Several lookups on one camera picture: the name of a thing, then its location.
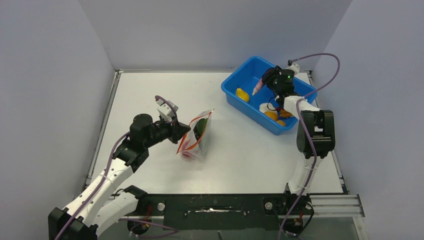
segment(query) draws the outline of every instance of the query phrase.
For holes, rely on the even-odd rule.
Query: blue tray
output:
[[[226,94],[226,100],[230,105],[244,113],[262,127],[266,128],[271,133],[281,135],[284,131],[293,128],[298,120],[295,117],[280,118],[286,124],[286,126],[281,126],[259,111],[260,104],[267,103],[270,98],[274,97],[274,93],[268,87],[264,86],[258,93],[252,96],[253,88],[262,77],[262,74],[272,67],[275,67],[275,65],[261,57],[253,56],[243,63],[243,65],[233,72],[224,82],[222,82],[221,89]],[[293,84],[294,90],[300,95],[306,95],[315,90],[314,87],[306,84],[296,77],[293,80]],[[236,89],[238,86],[249,94],[249,102],[245,102],[236,96]],[[314,93],[306,99],[309,103],[311,103],[316,97],[317,93]],[[271,100],[271,103],[275,107],[277,106],[274,99]]]

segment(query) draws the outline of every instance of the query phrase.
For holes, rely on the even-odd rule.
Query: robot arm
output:
[[[297,149],[304,154],[305,158],[297,163],[293,177],[288,182],[291,194],[306,195],[309,193],[311,179],[319,164],[335,147],[334,114],[330,110],[321,110],[311,105],[303,96],[295,92],[293,78],[299,73],[299,70],[300,67],[296,63],[285,69],[281,69],[279,66],[272,67],[263,74],[258,85],[266,85],[276,95],[275,101],[280,107],[297,119],[301,117],[311,136],[317,154],[315,163],[305,128],[302,124],[298,125]]]
[[[190,131],[190,127],[178,122],[173,103],[156,96],[159,104],[159,121],[153,122],[148,114],[134,117],[129,134],[117,147],[110,166],[65,208],[55,208],[48,216],[50,240],[96,240],[97,236],[121,217],[133,212],[138,199],[147,193],[135,186],[124,190],[117,199],[106,204],[109,197],[149,156],[150,147],[169,139],[178,141]]]

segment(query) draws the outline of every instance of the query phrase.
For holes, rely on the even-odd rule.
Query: plastic bag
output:
[[[211,132],[209,128],[213,111],[214,109],[204,111],[191,120],[189,124],[191,130],[182,137],[176,152],[180,154],[184,161],[189,162],[205,155],[208,149],[209,133]]]

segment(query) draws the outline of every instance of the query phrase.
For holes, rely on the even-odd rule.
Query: white wall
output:
[[[0,4],[0,233],[48,237],[81,191],[114,70],[77,0]]]
[[[371,240],[424,239],[424,1],[353,0],[326,52],[340,74],[318,98],[335,113],[336,152]],[[335,61],[313,71],[324,84]]]
[[[322,52],[351,1],[79,0],[116,69],[286,64]]]

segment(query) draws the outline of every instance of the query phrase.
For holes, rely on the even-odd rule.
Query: cable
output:
[[[173,124],[175,122],[177,122],[177,111],[175,111],[175,109],[172,107],[172,105],[170,104],[170,102],[168,102],[167,100],[165,100],[165,98],[161,97],[161,96],[154,96],[154,99],[156,99],[156,101],[158,100],[162,100],[166,105],[168,105],[168,107],[171,109],[173,115],[174,115],[174,119],[172,121],[167,121],[167,124]]]
[[[305,229],[306,229],[306,227],[309,225],[309,223],[311,222],[311,220],[312,220],[312,217],[314,216],[314,214],[315,214],[315,210],[314,210],[314,207],[312,206],[312,204],[311,203],[309,203],[309,202],[306,202],[306,205],[307,206],[309,206],[310,207],[310,209],[311,209],[311,211],[312,211],[312,213],[309,215],[309,218],[308,218],[308,220],[306,221],[306,223],[303,225],[303,227],[302,227],[302,229],[299,231],[299,232],[297,232],[297,233],[293,233],[293,232],[289,232],[289,231],[287,231],[287,230],[284,230],[283,229],[283,231],[287,234],[287,235],[289,235],[289,236],[291,236],[291,237],[298,237]],[[280,218],[279,218],[279,215],[278,215],[278,213],[277,213],[277,211],[276,211],[276,209],[275,208],[273,208],[272,209],[272,211],[273,211],[273,213],[274,213],[274,215],[275,215],[275,217],[276,217],[276,219],[277,219],[277,223],[278,223],[278,226],[280,227]],[[300,217],[299,217],[299,220],[302,220],[302,217],[303,217],[303,212],[302,211],[300,211]]]
[[[118,190],[116,190],[116,192],[113,194],[113,199],[116,199],[117,198],[117,195],[118,195],[118,192],[119,191],[124,191],[125,189],[123,189],[123,188],[120,188],[120,189],[118,189]]]
[[[328,86],[336,78],[336,76],[337,76],[337,74],[339,74],[339,70],[340,70],[340,59],[336,55],[334,55],[332,53],[316,53],[316,54],[311,54],[311,55],[307,55],[307,56],[303,56],[303,57],[300,57],[300,58],[293,59],[291,62],[294,63],[294,62],[297,62],[299,60],[310,58],[310,57],[314,57],[314,56],[331,56],[331,57],[334,57],[336,59],[336,61],[337,61],[337,70],[335,71],[335,73],[332,76],[332,78],[326,84],[324,84],[323,86],[315,89],[314,91],[311,91],[310,93],[306,94],[304,97],[308,97],[308,96],[310,96],[310,95],[318,92],[319,90],[325,88],[326,86]],[[299,104],[300,104],[301,101],[302,101],[302,98],[300,98],[296,102],[296,110],[297,110],[297,115],[299,116],[299,122],[303,126],[303,129],[305,131],[307,140],[308,140],[308,142],[310,144],[310,147],[312,149],[312,152],[313,152],[313,163],[312,163],[312,166],[310,168],[309,174],[308,174],[308,176],[306,178],[306,182],[304,184],[304,188],[302,188],[302,190],[300,191],[300,193],[297,196],[296,200],[293,202],[293,205],[290,207],[290,209],[288,210],[288,212],[285,215],[284,219],[282,220],[282,223],[281,223],[280,228],[279,228],[279,231],[278,231],[278,238],[277,238],[278,240],[281,239],[281,234],[283,232],[284,223],[287,221],[287,218],[289,217],[290,213],[293,211],[293,209],[295,208],[296,204],[299,202],[299,199],[301,198],[302,194],[304,193],[305,188],[308,186],[309,181],[311,180],[311,177],[312,177],[312,173],[314,172],[315,165],[317,164],[317,150],[315,149],[314,143],[312,142],[311,135],[308,132],[308,129],[307,129],[306,124],[305,124],[305,121],[304,121],[304,119],[303,119],[303,117],[301,115],[301,110],[299,109]]]
[[[149,205],[149,206],[147,207],[147,214],[146,214],[146,216],[144,216],[143,221],[146,221],[146,220],[147,220],[147,218],[149,218],[149,217],[150,217],[150,214],[152,214],[152,206],[151,206],[151,205]]]
[[[169,227],[169,226],[164,226],[164,225],[161,225],[161,224],[158,224],[158,223],[154,223],[154,222],[143,221],[143,220],[132,219],[132,218],[120,218],[119,221],[135,222],[135,223],[139,223],[139,224],[149,224],[149,225],[152,225],[152,226],[156,226],[156,227],[159,227],[159,228],[163,228],[163,229],[167,229],[167,230],[173,231],[173,232],[168,232],[168,233],[165,233],[165,234],[162,234],[162,235],[156,235],[156,236],[142,236],[142,235],[139,236],[139,235],[135,235],[136,237],[142,238],[142,239],[157,239],[157,238],[163,238],[163,237],[170,236],[170,235],[173,235],[173,234],[178,233],[178,229],[175,229],[175,228],[172,228],[172,227]],[[129,230],[130,231],[129,233],[130,234],[134,234],[133,233],[133,230],[137,226],[139,226],[139,225],[133,226]]]
[[[276,111],[277,109],[272,110],[272,109],[270,108],[270,103],[271,103],[271,100],[272,100],[273,98],[275,98],[275,96],[271,97],[271,98],[268,100],[268,104],[266,105],[266,108],[267,108],[268,110],[271,110],[271,111]]]
[[[123,140],[124,138],[128,137],[130,135],[130,132],[125,133],[122,135],[118,141],[113,145],[112,151],[110,152],[109,159],[107,160],[106,169],[104,170],[104,175],[107,176],[109,173],[109,169],[111,168],[112,164],[112,157],[114,155],[115,149],[117,148],[118,144]],[[62,229],[59,231],[59,233],[56,235],[54,240],[59,240],[62,236],[62,234],[65,232],[65,230],[69,227],[71,222],[77,217],[77,215],[81,212],[81,210],[90,202],[90,200],[96,195],[96,193],[99,191],[99,189],[102,187],[103,183],[105,182],[106,178],[102,177],[100,180],[100,183],[95,187],[93,192],[87,197],[87,199],[79,206],[79,208],[74,212],[74,214],[69,218],[69,220],[63,225]]]

